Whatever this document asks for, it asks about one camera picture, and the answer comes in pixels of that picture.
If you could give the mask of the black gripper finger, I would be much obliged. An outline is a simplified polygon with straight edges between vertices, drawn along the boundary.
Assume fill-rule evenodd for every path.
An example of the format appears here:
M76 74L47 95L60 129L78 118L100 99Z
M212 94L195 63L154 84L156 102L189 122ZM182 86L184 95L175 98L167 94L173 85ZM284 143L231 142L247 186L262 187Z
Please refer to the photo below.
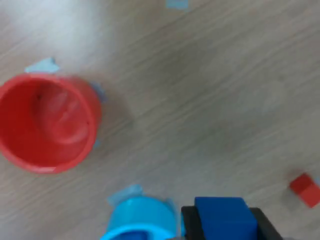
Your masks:
M283 240L271 221L258 207L249 208L257 221L257 240Z
M201 219L195 206L181 208L184 237L186 240L205 240Z

